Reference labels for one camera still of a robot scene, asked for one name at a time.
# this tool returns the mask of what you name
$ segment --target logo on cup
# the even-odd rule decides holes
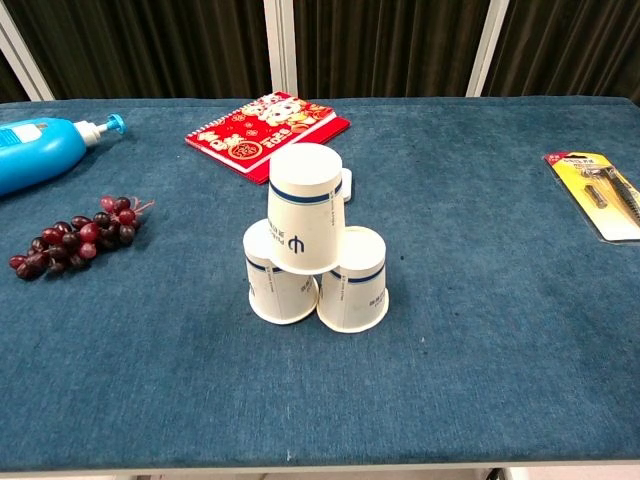
[[[293,250],[293,253],[297,255],[298,248],[300,248],[300,253],[304,253],[304,242],[300,240],[296,235],[291,240],[289,240],[289,250]]]

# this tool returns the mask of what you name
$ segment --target stacked paper cups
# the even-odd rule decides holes
[[[271,158],[268,218],[244,235],[249,302],[264,320],[297,322],[317,306],[329,328],[362,332],[389,308],[385,243],[373,230],[345,227],[342,159],[315,143]],[[314,275],[322,275],[321,287]]]

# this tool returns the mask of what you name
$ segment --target blue bottle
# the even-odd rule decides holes
[[[69,170],[96,145],[107,130],[123,134],[117,114],[107,123],[72,123],[62,118],[34,118],[0,125],[0,195],[19,190]]]

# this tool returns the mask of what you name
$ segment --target grape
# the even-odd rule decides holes
[[[105,195],[100,199],[100,205],[102,205],[102,208],[107,213],[113,212],[114,203],[115,203],[115,200],[113,199],[113,197],[110,197],[109,195]]]
[[[64,237],[62,237],[62,244],[67,247],[67,250],[70,252],[75,252],[81,243],[82,240],[80,240],[80,235],[78,233],[65,233]]]
[[[45,242],[42,237],[36,237],[31,241],[31,248],[33,248],[36,252],[43,252],[47,249],[49,245]]]
[[[73,228],[71,228],[71,225],[69,225],[67,222],[56,222],[53,224],[53,228],[55,228],[56,230],[60,230],[63,235],[67,232],[73,231]]]
[[[101,228],[109,228],[111,218],[108,213],[98,212],[93,216],[93,221]]]
[[[24,255],[14,255],[9,259],[9,266],[14,270],[24,263],[27,259]]]
[[[76,230],[80,230],[87,223],[91,223],[91,219],[83,217],[82,215],[77,215],[71,219],[71,225],[73,225],[73,228]]]
[[[50,245],[58,245],[62,243],[62,232],[56,228],[45,228],[42,231],[42,239]]]
[[[111,222],[109,228],[100,230],[100,234],[108,240],[116,241],[118,240],[118,235],[120,235],[120,224],[118,222]]]
[[[49,271],[47,273],[51,275],[60,275],[66,269],[67,264],[64,261],[56,261],[52,259],[49,263]]]
[[[23,263],[16,269],[16,275],[23,280],[32,280],[34,278],[39,277],[44,273],[44,269],[38,269],[37,267],[32,267],[27,265],[27,263]]]
[[[95,223],[87,223],[84,227],[80,229],[80,238],[83,242],[92,243],[98,238],[98,234],[100,233],[100,227]]]
[[[77,253],[69,257],[69,262],[71,263],[71,266],[76,270],[80,270],[87,266],[87,261],[80,257],[80,255],[78,255]]]
[[[118,199],[113,204],[113,213],[118,215],[122,210],[131,207],[131,202],[127,197],[118,197]]]
[[[125,208],[118,215],[118,220],[120,220],[120,223],[122,225],[131,225],[131,222],[133,222],[135,219],[136,219],[136,213],[130,208]]]
[[[97,243],[104,250],[115,250],[118,247],[117,241],[115,239],[105,238],[104,236],[98,238]]]
[[[83,243],[78,251],[78,255],[86,260],[91,260],[96,254],[96,246],[93,243]]]
[[[120,226],[120,242],[123,245],[131,245],[133,243],[133,239],[136,236],[136,229],[131,225],[121,225]]]
[[[62,245],[52,245],[48,252],[49,256],[55,260],[64,260],[69,256],[69,252]]]
[[[33,255],[28,256],[24,263],[30,267],[45,270],[49,265],[49,254],[45,252],[36,252]]]

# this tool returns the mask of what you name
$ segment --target blue stripe on cup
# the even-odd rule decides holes
[[[267,269],[266,267],[263,267],[262,265],[258,265],[257,263],[253,263],[251,260],[249,260],[249,257],[246,257],[247,262],[249,262],[249,264],[253,267],[253,268],[257,268],[258,270],[260,270],[261,272],[266,272]],[[281,272],[282,269],[278,268],[278,267],[273,267],[273,273],[278,273]]]
[[[382,267],[380,267],[380,270],[378,270],[376,273],[371,274],[367,277],[362,277],[362,278],[349,278],[349,283],[364,283],[364,282],[368,282],[369,280],[373,280],[374,278],[376,278],[378,275],[380,275],[380,273],[382,272],[382,270],[384,269],[384,263],[382,264]],[[336,272],[335,270],[330,270],[331,275],[333,275],[334,277],[340,279],[342,278],[342,275],[340,275],[338,272]]]
[[[297,195],[291,195],[290,193],[283,192],[271,182],[269,182],[269,186],[273,190],[273,193],[278,195],[283,200],[286,200],[291,203],[301,203],[304,205],[310,205],[313,203],[323,203],[329,200],[328,193],[325,193],[324,195],[316,195],[315,197],[299,197]],[[340,180],[340,183],[338,183],[333,193],[337,195],[341,188],[342,188],[342,180]]]

